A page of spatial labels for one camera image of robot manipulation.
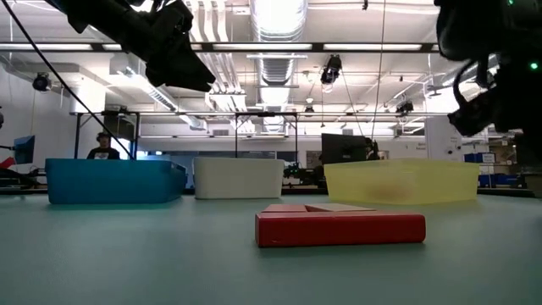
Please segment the blue plastic bin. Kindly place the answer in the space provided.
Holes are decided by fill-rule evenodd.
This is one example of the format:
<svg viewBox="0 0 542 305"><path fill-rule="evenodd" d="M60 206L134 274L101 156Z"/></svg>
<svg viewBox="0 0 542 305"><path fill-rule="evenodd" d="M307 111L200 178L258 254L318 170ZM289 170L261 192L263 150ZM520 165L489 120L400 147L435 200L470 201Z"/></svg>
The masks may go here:
<svg viewBox="0 0 542 305"><path fill-rule="evenodd" d="M163 160L49 158L51 204L159 204L179 198L185 168Z"/></svg>

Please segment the white plastic bin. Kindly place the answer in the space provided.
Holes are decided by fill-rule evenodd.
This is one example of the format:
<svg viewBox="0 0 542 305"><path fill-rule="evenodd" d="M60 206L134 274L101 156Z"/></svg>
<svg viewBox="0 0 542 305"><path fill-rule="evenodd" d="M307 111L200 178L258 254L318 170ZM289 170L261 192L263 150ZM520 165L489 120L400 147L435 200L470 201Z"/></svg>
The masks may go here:
<svg viewBox="0 0 542 305"><path fill-rule="evenodd" d="M273 199L281 196L284 161L265 158L193 160L196 199Z"/></svg>

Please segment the person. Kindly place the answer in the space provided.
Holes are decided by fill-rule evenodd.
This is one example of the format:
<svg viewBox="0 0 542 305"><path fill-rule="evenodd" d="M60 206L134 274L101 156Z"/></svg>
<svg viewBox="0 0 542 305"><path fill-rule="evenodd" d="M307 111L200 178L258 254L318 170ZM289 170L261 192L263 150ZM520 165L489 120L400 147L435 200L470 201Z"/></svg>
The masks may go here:
<svg viewBox="0 0 542 305"><path fill-rule="evenodd" d="M92 148L87 159L120 159L119 151L111 147L111 136L104 132L97 134L98 146Z"/></svg>

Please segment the white pillar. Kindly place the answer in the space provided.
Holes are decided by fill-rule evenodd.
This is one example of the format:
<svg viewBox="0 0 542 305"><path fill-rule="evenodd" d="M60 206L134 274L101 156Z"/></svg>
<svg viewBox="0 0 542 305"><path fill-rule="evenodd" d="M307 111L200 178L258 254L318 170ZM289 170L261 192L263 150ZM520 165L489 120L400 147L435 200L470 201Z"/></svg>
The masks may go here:
<svg viewBox="0 0 542 305"><path fill-rule="evenodd" d="M447 116L428 117L424 129L428 158L463 161L462 136Z"/></svg>

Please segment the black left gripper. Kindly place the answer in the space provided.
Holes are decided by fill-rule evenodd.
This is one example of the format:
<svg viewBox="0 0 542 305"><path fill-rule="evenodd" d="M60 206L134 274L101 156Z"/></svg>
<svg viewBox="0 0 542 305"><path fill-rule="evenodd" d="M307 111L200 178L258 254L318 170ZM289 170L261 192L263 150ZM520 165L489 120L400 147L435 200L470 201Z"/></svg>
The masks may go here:
<svg viewBox="0 0 542 305"><path fill-rule="evenodd" d="M150 11L136 11L134 4L125 1L122 50L147 62L148 81L155 87L209 92L216 78L191 48L190 10L179 1L153 0Z"/></svg>

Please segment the black metal workstation frame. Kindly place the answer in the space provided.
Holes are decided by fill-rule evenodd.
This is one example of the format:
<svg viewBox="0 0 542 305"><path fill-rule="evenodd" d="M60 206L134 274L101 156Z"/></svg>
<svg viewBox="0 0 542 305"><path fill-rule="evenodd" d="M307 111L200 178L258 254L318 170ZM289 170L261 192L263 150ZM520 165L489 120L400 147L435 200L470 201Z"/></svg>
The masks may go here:
<svg viewBox="0 0 542 305"><path fill-rule="evenodd" d="M80 155L81 129L93 120L99 127L105 126L102 132L110 134L113 147L120 152L121 158L137 159L141 134L140 112L104 110L94 114L73 112L71 115L75 116L74 158Z"/></svg>

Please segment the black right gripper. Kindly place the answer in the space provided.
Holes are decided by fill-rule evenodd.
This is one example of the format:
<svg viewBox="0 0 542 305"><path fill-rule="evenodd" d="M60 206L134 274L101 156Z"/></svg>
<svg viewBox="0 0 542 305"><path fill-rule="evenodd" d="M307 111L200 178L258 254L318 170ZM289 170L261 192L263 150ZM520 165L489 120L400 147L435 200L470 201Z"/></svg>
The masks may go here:
<svg viewBox="0 0 542 305"><path fill-rule="evenodd" d="M497 133L542 130L542 53L493 53L484 57L494 69L489 97L478 96L447 114L462 136L475 136L491 126Z"/></svg>

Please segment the natural wood rectangular block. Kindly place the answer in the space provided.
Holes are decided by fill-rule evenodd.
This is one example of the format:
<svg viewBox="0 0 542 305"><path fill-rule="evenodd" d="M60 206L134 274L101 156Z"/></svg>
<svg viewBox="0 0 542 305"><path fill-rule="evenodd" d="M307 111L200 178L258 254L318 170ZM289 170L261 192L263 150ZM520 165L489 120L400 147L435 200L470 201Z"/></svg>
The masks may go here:
<svg viewBox="0 0 542 305"><path fill-rule="evenodd" d="M346 205L341 203L314 203L305 206L308 212L370 212L374 208Z"/></svg>

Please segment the blue-lit monitor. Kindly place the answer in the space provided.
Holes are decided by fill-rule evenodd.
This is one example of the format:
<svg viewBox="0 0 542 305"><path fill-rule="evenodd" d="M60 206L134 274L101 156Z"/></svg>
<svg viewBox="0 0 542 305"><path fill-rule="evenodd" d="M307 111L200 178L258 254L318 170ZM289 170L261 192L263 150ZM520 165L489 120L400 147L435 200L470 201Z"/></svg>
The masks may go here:
<svg viewBox="0 0 542 305"><path fill-rule="evenodd" d="M17 164L32 164L36 137L24 136L14 139L14 160Z"/></svg>

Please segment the red rectangular block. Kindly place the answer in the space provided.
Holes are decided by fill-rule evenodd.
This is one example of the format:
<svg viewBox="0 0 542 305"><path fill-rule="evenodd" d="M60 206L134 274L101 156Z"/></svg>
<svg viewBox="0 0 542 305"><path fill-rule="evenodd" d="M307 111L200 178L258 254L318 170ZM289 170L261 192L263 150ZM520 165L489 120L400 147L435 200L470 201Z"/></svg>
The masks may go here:
<svg viewBox="0 0 542 305"><path fill-rule="evenodd" d="M270 204L263 213L305 213L307 208L298 204Z"/></svg>

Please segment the long red block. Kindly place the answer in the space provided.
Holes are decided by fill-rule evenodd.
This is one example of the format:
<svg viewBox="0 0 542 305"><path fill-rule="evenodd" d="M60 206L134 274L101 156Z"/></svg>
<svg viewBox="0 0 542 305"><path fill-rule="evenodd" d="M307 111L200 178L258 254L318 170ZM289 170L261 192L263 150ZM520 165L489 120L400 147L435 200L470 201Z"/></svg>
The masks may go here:
<svg viewBox="0 0 542 305"><path fill-rule="evenodd" d="M303 212L255 216L255 241L259 247L420 243L425 238L426 220L419 213Z"/></svg>

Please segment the black computer monitor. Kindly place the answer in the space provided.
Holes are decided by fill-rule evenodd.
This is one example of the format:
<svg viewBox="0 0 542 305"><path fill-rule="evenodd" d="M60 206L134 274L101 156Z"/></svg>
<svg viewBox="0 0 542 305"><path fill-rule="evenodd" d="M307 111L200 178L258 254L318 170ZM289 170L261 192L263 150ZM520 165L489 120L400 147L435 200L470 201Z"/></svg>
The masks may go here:
<svg viewBox="0 0 542 305"><path fill-rule="evenodd" d="M531 142L524 134L514 137L517 163L525 170L542 171L542 152L532 148Z"/></svg>
<svg viewBox="0 0 542 305"><path fill-rule="evenodd" d="M364 136L321 135L321 161L323 164L340 164L366 160L367 143Z"/></svg>

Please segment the translucent yellow plastic bin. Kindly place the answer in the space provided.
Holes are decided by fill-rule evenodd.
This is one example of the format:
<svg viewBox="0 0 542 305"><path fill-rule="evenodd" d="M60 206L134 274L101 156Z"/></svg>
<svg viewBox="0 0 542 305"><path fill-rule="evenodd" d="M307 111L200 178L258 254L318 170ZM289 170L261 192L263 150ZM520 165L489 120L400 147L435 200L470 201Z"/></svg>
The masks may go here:
<svg viewBox="0 0 542 305"><path fill-rule="evenodd" d="M479 165L398 158L326 164L324 176L334 202L423 205L475 200Z"/></svg>

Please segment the black overhead rig beam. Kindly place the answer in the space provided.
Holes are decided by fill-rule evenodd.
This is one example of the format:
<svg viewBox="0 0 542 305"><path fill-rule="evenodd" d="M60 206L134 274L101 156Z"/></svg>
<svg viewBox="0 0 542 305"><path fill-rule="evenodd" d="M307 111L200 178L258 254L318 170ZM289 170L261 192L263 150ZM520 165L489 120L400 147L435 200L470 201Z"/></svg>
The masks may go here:
<svg viewBox="0 0 542 305"><path fill-rule="evenodd" d="M43 52L52 53L119 53L117 43L37 43ZM195 42L191 48L198 53L437 53L436 43L360 43L360 42Z"/></svg>

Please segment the silver ventilation duct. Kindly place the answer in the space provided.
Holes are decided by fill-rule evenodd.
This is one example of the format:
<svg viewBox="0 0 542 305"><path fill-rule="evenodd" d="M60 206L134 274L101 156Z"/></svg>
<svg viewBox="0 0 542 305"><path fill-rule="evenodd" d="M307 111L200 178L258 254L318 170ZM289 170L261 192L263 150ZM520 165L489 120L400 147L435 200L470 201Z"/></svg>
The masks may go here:
<svg viewBox="0 0 542 305"><path fill-rule="evenodd" d="M256 42L289 43L302 38L307 0L250 0ZM287 53L264 54L257 61L259 101L266 112L283 112L290 97L296 61Z"/></svg>

